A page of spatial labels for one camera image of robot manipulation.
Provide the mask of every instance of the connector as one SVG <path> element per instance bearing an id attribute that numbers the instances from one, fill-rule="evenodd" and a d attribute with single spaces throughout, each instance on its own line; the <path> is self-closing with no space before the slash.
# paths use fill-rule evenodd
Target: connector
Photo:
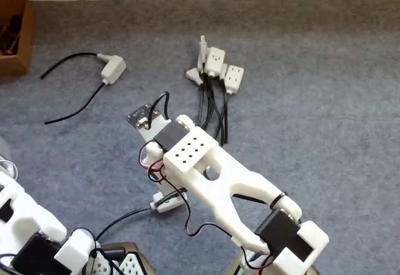
<path id="1" fill-rule="evenodd" d="M 203 84 L 203 80 L 200 78 L 199 71 L 195 67 L 186 71 L 186 77 L 191 81 L 194 81 L 198 86 Z"/>
<path id="2" fill-rule="evenodd" d="M 200 57 L 201 57 L 201 62 L 205 63 L 206 62 L 206 56 L 207 56 L 207 42 L 206 38 L 204 36 L 200 36 Z"/>
<path id="3" fill-rule="evenodd" d="M 224 50 L 211 47 L 207 54 L 204 72 L 207 73 L 209 77 L 216 77 L 220 75 L 224 64 L 224 58 Z"/>
<path id="4" fill-rule="evenodd" d="M 228 94 L 236 94 L 242 81 L 244 69 L 230 65 L 226 71 L 224 82 Z"/>
<path id="5" fill-rule="evenodd" d="M 228 65 L 227 64 L 223 64 L 222 65 L 222 69 L 221 69 L 221 73 L 219 75 L 219 80 L 224 80 L 225 79 L 225 74 L 226 74 L 226 70 L 228 69 Z"/>
<path id="6" fill-rule="evenodd" d="M 97 57 L 106 62 L 106 66 L 101 71 L 102 81 L 105 84 L 114 84 L 126 69 L 126 63 L 121 56 L 97 54 Z"/>
<path id="7" fill-rule="evenodd" d="M 204 72 L 203 67 L 204 67 L 204 63 L 206 62 L 207 52 L 208 52 L 208 48 L 207 48 L 206 38 L 204 36 L 200 36 L 199 56 L 197 58 L 197 70 L 199 71 L 199 73 Z"/>

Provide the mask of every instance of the white robot part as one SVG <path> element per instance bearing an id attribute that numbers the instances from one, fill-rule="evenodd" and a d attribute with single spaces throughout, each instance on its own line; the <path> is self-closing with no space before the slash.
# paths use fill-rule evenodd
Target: white robot part
<path id="1" fill-rule="evenodd" d="M 9 206 L 11 214 L 0 219 L 0 253 L 18 253 L 28 239 L 40 231 L 61 242 L 67 229 L 48 210 L 38 205 L 6 173 L 0 171 L 0 208 Z"/>
<path id="2" fill-rule="evenodd" d="M 93 241 L 93 237 L 86 230 L 77 229 L 54 258 L 71 270 L 71 275 L 78 275 L 89 260 L 89 253 L 95 247 L 96 242 Z"/>
<path id="3" fill-rule="evenodd" d="M 301 261 L 288 248 L 283 249 L 271 268 L 275 269 L 277 275 L 304 275 L 329 242 L 328 235 L 312 221 L 302 223 L 297 234 L 313 248 L 313 251 L 305 261 Z"/>
<path id="4" fill-rule="evenodd" d="M 211 47 L 207 54 L 204 72 L 210 77 L 216 77 L 221 73 L 225 58 L 225 51 Z"/>
<path id="5" fill-rule="evenodd" d="M 196 193 L 211 207 L 217 223 L 232 235 L 232 241 L 246 249 L 269 254 L 268 245 L 244 225 L 231 201 L 233 194 L 242 194 L 271 204 L 282 191 L 262 175 L 245 168 L 218 145 L 208 133 L 195 127 L 164 155 L 168 174 L 182 186 Z M 210 166 L 219 178 L 210 181 L 203 171 Z M 284 208 L 295 220 L 301 217 L 300 207 L 289 197 L 282 197 L 275 207 Z"/>

